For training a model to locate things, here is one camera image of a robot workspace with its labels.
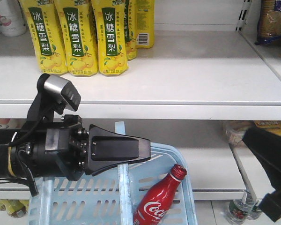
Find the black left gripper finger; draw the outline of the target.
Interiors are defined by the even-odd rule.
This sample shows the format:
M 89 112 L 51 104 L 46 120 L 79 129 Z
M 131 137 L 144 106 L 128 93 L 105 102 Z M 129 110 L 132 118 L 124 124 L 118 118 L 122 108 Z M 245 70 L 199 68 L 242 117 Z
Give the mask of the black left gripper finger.
M 151 159 L 150 140 L 117 134 L 91 124 L 88 154 L 84 163 L 86 175 L 96 176 L 121 164 Z

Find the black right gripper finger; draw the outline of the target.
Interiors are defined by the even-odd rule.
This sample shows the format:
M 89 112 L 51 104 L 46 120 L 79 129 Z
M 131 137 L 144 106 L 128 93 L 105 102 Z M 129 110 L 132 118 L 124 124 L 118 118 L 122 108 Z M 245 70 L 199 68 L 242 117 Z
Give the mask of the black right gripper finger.
M 281 191 L 281 136 L 261 128 L 249 128 L 242 141 L 265 170 L 271 186 Z

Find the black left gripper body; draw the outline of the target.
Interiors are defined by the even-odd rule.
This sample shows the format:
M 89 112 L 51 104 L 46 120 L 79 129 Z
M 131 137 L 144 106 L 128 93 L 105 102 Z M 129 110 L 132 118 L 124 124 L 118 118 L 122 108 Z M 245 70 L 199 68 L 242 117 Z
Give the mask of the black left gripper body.
M 78 115 L 65 115 L 62 122 L 25 125 L 14 145 L 14 175 L 26 179 L 84 174 L 88 133 Z

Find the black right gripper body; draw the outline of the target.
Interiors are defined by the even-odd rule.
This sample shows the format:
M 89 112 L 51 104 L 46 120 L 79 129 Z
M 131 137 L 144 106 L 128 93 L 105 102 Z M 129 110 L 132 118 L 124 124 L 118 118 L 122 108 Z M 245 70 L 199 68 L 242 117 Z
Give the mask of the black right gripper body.
M 281 187 L 270 194 L 266 194 L 259 204 L 259 208 L 273 221 L 281 218 Z

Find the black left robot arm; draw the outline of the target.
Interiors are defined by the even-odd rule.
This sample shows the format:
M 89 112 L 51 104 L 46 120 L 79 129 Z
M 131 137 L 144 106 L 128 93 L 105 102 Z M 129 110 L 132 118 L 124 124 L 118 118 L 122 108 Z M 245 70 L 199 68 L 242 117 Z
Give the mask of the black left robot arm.
M 151 157 L 150 140 L 117 134 L 95 125 L 84 129 L 79 116 L 27 128 L 0 129 L 0 179 L 98 175 L 119 164 Z

